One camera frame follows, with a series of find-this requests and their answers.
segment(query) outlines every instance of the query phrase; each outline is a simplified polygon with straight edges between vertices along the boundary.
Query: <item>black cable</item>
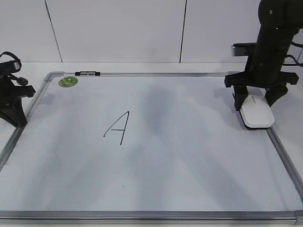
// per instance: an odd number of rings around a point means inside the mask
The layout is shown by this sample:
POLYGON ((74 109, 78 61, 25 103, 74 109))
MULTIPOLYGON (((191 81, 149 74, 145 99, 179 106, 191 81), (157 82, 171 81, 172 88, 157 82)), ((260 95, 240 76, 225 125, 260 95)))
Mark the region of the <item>black cable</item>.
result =
POLYGON ((293 46, 303 48, 303 44, 297 44, 297 43, 295 43, 295 42, 291 42, 291 44, 292 44, 293 46))
POLYGON ((299 63, 294 56, 288 54, 288 55, 285 56, 285 58, 291 58, 291 59, 293 59, 294 62, 295 62, 295 64, 293 64, 293 63, 291 63, 291 64, 284 63, 283 64, 284 66, 300 66, 300 67, 303 67, 303 63, 299 63))

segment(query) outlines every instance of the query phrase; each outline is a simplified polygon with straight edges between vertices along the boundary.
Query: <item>whiteboard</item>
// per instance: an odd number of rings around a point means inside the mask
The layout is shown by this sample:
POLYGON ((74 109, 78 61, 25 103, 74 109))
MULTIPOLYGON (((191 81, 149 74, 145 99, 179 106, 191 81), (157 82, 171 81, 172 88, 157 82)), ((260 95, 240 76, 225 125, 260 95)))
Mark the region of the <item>whiteboard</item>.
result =
POLYGON ((78 77, 68 88, 61 78, 0 172, 0 210, 303 209, 266 131, 243 128, 223 77, 78 77))

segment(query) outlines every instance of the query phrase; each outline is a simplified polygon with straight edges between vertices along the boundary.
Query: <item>robotic arm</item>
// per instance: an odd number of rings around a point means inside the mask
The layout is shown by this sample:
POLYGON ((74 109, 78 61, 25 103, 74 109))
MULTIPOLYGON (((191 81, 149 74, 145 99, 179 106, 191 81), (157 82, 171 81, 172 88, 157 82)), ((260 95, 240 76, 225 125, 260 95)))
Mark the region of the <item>robotic arm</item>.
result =
POLYGON ((32 86, 27 86, 26 79, 12 74, 20 71, 22 67, 20 59, 10 52, 4 52, 0 57, 3 55, 8 55, 14 60, 0 63, 0 118, 15 127, 22 127, 26 125, 27 119, 22 109, 21 98, 33 97, 35 90, 32 86))
POLYGON ((281 72, 281 68, 289 57, 287 52, 294 35, 303 28, 303 0, 262 0, 258 16, 261 29, 257 43, 232 46, 234 56, 248 56, 245 71, 226 76, 224 81, 226 87, 233 86, 235 108, 250 129, 273 124, 272 113, 267 114, 269 107, 286 95, 287 83, 294 85, 299 79, 295 73, 281 72), (259 113, 258 102, 249 96, 246 86, 266 89, 265 100, 259 100, 259 113))

